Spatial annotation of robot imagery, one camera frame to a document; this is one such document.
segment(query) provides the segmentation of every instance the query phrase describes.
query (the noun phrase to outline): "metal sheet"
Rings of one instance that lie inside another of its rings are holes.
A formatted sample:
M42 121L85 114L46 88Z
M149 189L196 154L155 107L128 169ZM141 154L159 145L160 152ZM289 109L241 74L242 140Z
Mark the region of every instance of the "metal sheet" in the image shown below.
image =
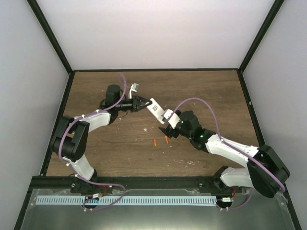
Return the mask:
M285 200L278 196L268 199L255 193L246 206L228 212L196 206L114 206L84 212L80 206L30 205L22 229L293 230Z

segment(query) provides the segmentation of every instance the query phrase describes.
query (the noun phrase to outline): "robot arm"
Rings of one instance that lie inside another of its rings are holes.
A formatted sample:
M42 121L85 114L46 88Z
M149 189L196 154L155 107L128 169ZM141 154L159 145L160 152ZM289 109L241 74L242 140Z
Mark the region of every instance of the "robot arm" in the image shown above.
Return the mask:
M177 138L182 135L188 138L197 150L226 157L243 166L241 169L221 168L217 172L217 176L220 178L220 181L217 182L218 186L254 187L266 197L274 197L280 189L280 186L262 168L248 157L226 145L225 142L259 161L281 183L284 184L289 178L289 170L270 146L264 145L259 148L227 140L224 137L219 138L214 131L202 128L192 111L176 111L173 114L172 110L164 111L154 99L151 101L152 104L147 109L161 124L169 123L166 128L160 127L166 136Z
M129 98L125 98L118 103L113 109L101 112L100 109L108 108L120 100L120 92L122 90L118 85L110 85L106 91L106 98L103 99L96 112L90 116L84 116L83 119L76 122L70 130L73 137L66 137L62 147L62 158L67 162L67 166L71 166L76 175L80 175L86 180L91 180L97 176L95 169L89 164L86 156L86 142L88 133L102 126L107 126L115 121L119 111L138 112L151 105L151 101L145 98L132 95L138 89L138 84L133 84L130 88ZM53 136L50 147L58 155L59 145L63 138L64 132L68 125L75 117L64 116L60 119L55 135Z

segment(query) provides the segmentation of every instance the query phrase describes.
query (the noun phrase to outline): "wooden table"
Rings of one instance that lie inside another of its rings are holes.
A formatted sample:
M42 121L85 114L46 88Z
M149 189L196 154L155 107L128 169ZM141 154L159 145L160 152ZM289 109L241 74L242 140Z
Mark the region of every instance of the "wooden table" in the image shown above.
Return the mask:
M125 72L127 83L139 84L136 95L154 98L165 109L174 109L189 97L200 97L213 108L222 136L257 146L255 131L235 71ZM77 116L94 111L108 85L118 83L115 72L75 74L64 114ZM180 108L192 110L201 125L216 130L209 109L199 101ZM240 167L223 157L198 151L184 137L165 142L160 124L147 110L128 113L109 126L89 133L86 157L100 176L197 176L213 175L222 166ZM72 171L53 153L48 176Z

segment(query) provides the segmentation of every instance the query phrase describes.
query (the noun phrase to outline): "black bracket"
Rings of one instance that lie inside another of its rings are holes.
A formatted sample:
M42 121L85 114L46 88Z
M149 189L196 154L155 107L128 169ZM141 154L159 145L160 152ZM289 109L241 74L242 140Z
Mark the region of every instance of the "black bracket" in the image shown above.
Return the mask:
M289 170L272 147L261 146L254 159L265 166L282 184L289 178ZM280 190L280 186L254 162L248 161L247 167L255 189L262 195L273 198Z
M63 116L59 121L55 134L50 142L50 148L57 155L59 155L59 145L63 138L64 132L73 120L74 118L71 116ZM64 140L61 153L62 156L67 157L73 162L82 157L86 149L89 127L90 124L88 122L76 122L76 124L69 131L69 133L74 132L73 137L66 137Z
M71 193L92 195L103 193L104 187L88 184L78 178L73 179ZM198 177L95 177L92 181L103 184L122 184L129 189L199 189L199 193L211 194L212 196L231 196L233 188L223 186L218 188L212 176ZM112 193L113 187L107 187L107 192Z
M123 93L123 90L120 88L119 85L109 85L106 91L106 98L100 102L99 108L108 108L114 105L116 102L120 100L120 93ZM131 111L131 112L138 112L147 106L151 105L153 102L146 98L140 96L132 96L131 99L122 100L119 104L115 106L113 111Z
M180 118L180 122L176 124L176 127L172 128L171 125L168 125L166 128L159 127L159 129L169 138L177 138L182 135L189 139L194 148L208 153L206 143L216 133L202 128L193 111L180 112L177 110L175 113Z

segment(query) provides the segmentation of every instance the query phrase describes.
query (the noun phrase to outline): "white wall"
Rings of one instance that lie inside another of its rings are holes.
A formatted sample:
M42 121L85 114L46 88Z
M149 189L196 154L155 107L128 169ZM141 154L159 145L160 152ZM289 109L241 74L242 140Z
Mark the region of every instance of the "white wall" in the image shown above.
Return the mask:
M290 170L289 193L307 229L307 1L285 1L245 81L265 141Z
M0 228L38 175L68 79L27 1L0 3Z
M274 0L38 0L73 69L238 68Z

